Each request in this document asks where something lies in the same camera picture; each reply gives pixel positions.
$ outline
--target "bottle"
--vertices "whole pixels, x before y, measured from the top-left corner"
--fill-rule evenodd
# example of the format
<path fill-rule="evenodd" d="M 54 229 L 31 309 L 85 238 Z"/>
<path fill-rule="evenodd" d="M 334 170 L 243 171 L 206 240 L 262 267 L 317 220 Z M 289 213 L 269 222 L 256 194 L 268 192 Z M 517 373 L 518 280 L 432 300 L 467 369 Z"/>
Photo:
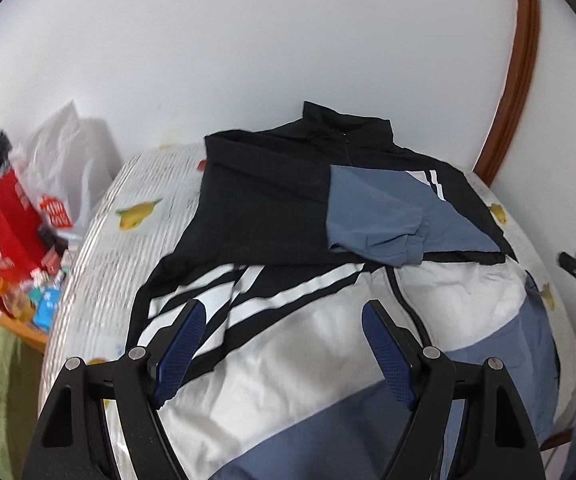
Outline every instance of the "bottle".
<path fill-rule="evenodd" d="M 36 313 L 36 307 L 21 287 L 0 278 L 0 297 L 8 312 L 18 321 L 22 323 L 32 321 Z"/>

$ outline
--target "wooden shelf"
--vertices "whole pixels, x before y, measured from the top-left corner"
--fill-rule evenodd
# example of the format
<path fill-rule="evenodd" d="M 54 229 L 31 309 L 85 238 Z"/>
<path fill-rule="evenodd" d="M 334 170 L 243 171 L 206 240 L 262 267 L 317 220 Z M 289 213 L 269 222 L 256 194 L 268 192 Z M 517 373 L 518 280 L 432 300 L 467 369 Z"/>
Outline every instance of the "wooden shelf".
<path fill-rule="evenodd" d="M 38 328 L 32 328 L 16 319 L 7 317 L 5 314 L 0 315 L 0 325 L 22 339 L 29 346 L 45 355 L 46 346 L 48 344 L 47 334 L 43 333 Z"/>

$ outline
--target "red box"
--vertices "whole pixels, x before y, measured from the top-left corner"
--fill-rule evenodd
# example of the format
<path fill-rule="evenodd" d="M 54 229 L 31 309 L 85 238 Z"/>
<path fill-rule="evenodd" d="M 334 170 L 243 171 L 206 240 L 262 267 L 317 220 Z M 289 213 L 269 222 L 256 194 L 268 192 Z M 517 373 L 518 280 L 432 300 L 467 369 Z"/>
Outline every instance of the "red box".
<path fill-rule="evenodd" d="M 0 179 L 0 276 L 11 283 L 30 278 L 47 250 L 39 237 L 41 217 L 13 171 Z"/>

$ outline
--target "green cloth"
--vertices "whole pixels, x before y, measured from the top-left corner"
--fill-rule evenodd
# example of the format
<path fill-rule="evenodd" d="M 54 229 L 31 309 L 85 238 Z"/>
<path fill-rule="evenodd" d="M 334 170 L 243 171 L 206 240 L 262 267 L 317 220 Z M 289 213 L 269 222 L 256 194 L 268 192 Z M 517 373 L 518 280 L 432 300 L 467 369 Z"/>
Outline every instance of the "green cloth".
<path fill-rule="evenodd" d="M 43 356 L 0 326 L 0 478 L 18 480 L 37 422 Z"/>

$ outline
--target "zipper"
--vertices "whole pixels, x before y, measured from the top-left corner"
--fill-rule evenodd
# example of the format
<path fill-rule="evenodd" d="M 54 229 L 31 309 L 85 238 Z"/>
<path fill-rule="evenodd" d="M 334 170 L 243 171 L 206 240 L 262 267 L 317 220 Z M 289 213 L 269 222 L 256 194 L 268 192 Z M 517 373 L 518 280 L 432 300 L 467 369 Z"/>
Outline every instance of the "zipper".
<path fill-rule="evenodd" d="M 428 334 L 428 330 L 425 328 L 423 321 L 421 321 L 421 318 L 417 315 L 415 309 L 413 309 L 410 306 L 410 304 L 404 299 L 403 294 L 401 294 L 401 289 L 399 288 L 399 283 L 397 282 L 397 277 L 395 275 L 395 269 L 393 269 L 392 267 L 386 267 L 386 275 L 388 276 L 388 281 L 390 282 L 390 288 L 392 289 L 392 293 L 395 295 L 395 298 L 397 298 L 397 301 L 399 301 L 404 310 L 407 312 L 408 316 L 410 316 L 410 319 L 412 319 L 412 322 L 414 323 L 415 328 L 417 329 L 419 337 L 421 338 L 421 344 L 424 347 L 432 346 L 433 344 L 430 341 L 430 335 Z"/>
<path fill-rule="evenodd" d="M 348 164 L 352 166 L 353 160 L 350 158 L 350 151 L 348 150 L 348 144 L 350 144 L 350 141 L 348 140 L 348 136 L 345 134 L 345 132 L 341 132 L 341 134 L 343 135 L 343 148 L 345 149 L 345 157 L 348 159 Z"/>

